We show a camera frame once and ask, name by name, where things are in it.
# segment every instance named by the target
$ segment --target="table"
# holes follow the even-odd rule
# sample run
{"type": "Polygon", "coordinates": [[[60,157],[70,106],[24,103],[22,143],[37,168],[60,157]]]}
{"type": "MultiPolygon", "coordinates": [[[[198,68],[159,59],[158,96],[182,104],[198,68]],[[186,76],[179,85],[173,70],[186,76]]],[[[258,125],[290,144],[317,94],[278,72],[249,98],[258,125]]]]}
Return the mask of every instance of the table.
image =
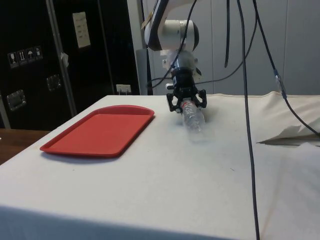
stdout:
{"type": "Polygon", "coordinates": [[[0,128],[0,165],[17,155],[49,131],[18,130],[0,128]]]}
{"type": "MultiPolygon", "coordinates": [[[[269,97],[249,99],[254,142],[269,97]]],[[[303,99],[319,106],[320,97],[289,100],[296,106],[303,99]]],[[[208,139],[194,143],[165,96],[96,102],[0,166],[0,239],[255,239],[244,99],[208,96],[203,113],[208,139]],[[155,111],[121,157],[39,151],[93,110],[115,104],[155,111]]],[[[253,147],[262,238],[320,239],[320,148],[253,147]]]]}

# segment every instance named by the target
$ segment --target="electrical outlet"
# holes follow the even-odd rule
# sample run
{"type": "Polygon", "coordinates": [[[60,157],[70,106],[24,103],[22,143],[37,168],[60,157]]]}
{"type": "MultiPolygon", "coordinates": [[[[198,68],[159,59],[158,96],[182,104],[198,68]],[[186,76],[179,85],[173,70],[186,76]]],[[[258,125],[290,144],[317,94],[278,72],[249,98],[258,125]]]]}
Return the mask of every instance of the electrical outlet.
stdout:
{"type": "Polygon", "coordinates": [[[117,84],[116,91],[120,94],[130,94],[131,93],[131,86],[125,84],[117,84]]]}

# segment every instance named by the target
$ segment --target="red tray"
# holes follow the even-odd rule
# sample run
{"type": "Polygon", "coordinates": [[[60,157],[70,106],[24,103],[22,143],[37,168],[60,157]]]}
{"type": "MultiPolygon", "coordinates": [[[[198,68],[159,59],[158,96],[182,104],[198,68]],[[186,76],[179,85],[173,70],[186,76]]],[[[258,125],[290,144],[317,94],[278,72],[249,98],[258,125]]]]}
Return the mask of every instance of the red tray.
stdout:
{"type": "Polygon", "coordinates": [[[141,106],[97,109],[43,145],[51,154],[113,158],[122,154],[152,121],[155,112],[141,106]]]}

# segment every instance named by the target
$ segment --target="plastic water bottle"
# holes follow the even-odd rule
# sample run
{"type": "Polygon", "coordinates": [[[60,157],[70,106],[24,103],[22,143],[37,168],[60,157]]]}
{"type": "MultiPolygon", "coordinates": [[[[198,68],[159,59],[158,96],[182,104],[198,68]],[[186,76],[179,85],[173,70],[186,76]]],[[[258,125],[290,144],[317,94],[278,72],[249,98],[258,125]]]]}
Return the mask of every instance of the plastic water bottle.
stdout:
{"type": "Polygon", "coordinates": [[[183,125],[189,135],[193,138],[199,138],[203,133],[205,117],[193,101],[185,100],[181,104],[183,125]]]}

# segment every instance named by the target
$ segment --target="cable connector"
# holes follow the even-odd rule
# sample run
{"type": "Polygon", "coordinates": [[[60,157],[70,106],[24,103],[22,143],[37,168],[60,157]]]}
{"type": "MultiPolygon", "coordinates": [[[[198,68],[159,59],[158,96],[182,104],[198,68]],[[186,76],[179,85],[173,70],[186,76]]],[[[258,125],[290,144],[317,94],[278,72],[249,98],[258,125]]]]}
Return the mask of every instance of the cable connector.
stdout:
{"type": "Polygon", "coordinates": [[[276,81],[276,83],[278,84],[278,89],[279,89],[279,91],[280,91],[281,94],[282,94],[282,97],[283,97],[284,99],[287,99],[286,88],[285,88],[285,85],[284,85],[284,82],[283,82],[282,77],[281,77],[280,74],[278,73],[278,70],[277,70],[277,69],[275,69],[275,70],[273,71],[273,73],[274,73],[275,81],[276,81]]]}

